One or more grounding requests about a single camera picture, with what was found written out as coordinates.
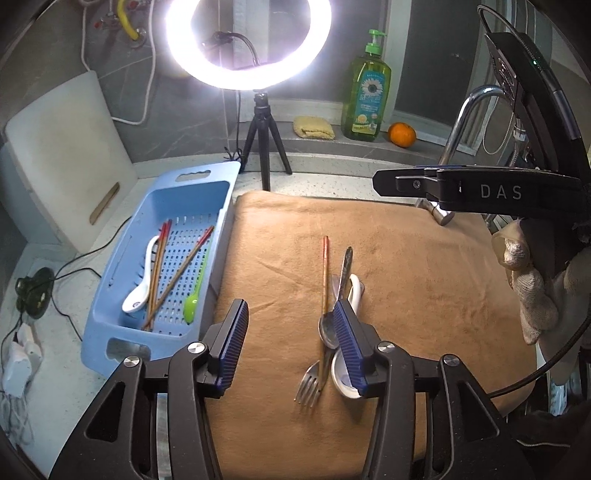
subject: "white power adapter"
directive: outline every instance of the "white power adapter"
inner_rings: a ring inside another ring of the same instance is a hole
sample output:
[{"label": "white power adapter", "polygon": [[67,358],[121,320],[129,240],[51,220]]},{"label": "white power adapter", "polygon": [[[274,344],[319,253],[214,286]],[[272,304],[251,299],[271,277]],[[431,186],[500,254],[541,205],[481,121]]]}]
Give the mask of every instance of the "white power adapter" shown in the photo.
[{"label": "white power adapter", "polygon": [[2,376],[2,389],[6,394],[22,398],[30,379],[35,375],[43,355],[35,343],[33,330],[23,323],[17,332],[17,342],[11,342],[8,362]]}]

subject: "white das lettering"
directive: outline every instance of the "white das lettering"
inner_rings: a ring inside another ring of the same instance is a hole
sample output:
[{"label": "white das lettering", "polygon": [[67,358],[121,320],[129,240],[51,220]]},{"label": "white das lettering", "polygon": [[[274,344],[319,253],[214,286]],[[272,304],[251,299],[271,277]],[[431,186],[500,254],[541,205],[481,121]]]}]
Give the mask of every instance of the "white das lettering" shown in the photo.
[{"label": "white das lettering", "polygon": [[[491,196],[491,187],[486,183],[482,183],[480,185],[480,196],[484,199],[490,198]],[[499,190],[496,193],[496,198],[504,198],[505,200],[507,199],[507,195],[505,193],[505,188],[503,187],[503,185],[499,186]],[[519,185],[515,185],[513,187],[513,200],[521,200],[521,186]]]}]

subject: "black tripod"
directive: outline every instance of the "black tripod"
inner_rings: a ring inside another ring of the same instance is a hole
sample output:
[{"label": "black tripod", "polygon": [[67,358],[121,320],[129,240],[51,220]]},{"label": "black tripod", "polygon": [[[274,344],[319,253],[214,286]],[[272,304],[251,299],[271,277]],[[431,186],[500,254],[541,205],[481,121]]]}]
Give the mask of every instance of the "black tripod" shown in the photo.
[{"label": "black tripod", "polygon": [[281,135],[277,128],[277,123],[271,115],[271,106],[269,105],[269,97],[266,92],[255,92],[255,116],[252,119],[251,126],[248,129],[248,135],[246,136],[246,143],[244,143],[244,149],[241,155],[241,167],[240,172],[242,173],[248,162],[248,155],[251,153],[252,143],[254,142],[255,135],[258,132],[259,140],[259,158],[261,159],[261,177],[262,177],[262,189],[267,192],[271,191],[271,165],[269,159],[269,130],[277,146],[277,151],[285,167],[285,173],[292,175],[290,161],[287,159],[285,153],[285,147],[281,141]]}]

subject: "white glove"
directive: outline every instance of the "white glove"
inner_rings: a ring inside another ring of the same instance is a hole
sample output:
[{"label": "white glove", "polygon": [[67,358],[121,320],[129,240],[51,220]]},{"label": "white glove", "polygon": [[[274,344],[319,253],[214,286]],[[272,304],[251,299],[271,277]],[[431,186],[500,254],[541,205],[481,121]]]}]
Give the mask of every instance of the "white glove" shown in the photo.
[{"label": "white glove", "polygon": [[[538,342],[548,361],[564,346],[587,317],[591,294],[591,247],[581,250],[566,269],[544,281],[534,267],[530,246],[520,227],[511,222],[493,235],[497,260],[508,270],[509,284],[519,297],[525,343]],[[557,385],[564,385],[576,363],[581,344],[591,345],[591,330],[552,369]]]}]

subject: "yellow pipe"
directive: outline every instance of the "yellow pipe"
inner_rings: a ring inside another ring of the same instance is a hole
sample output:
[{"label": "yellow pipe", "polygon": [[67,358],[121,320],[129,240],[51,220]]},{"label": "yellow pipe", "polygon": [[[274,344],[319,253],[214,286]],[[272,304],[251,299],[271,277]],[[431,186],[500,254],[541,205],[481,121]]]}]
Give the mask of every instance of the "yellow pipe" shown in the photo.
[{"label": "yellow pipe", "polygon": [[139,39],[139,33],[137,33],[136,29],[131,26],[131,23],[129,23],[129,18],[127,18],[127,13],[125,13],[125,1],[126,0],[119,0],[117,3],[117,16],[119,17],[121,27],[123,27],[125,33],[127,33],[133,41],[136,41]]}]

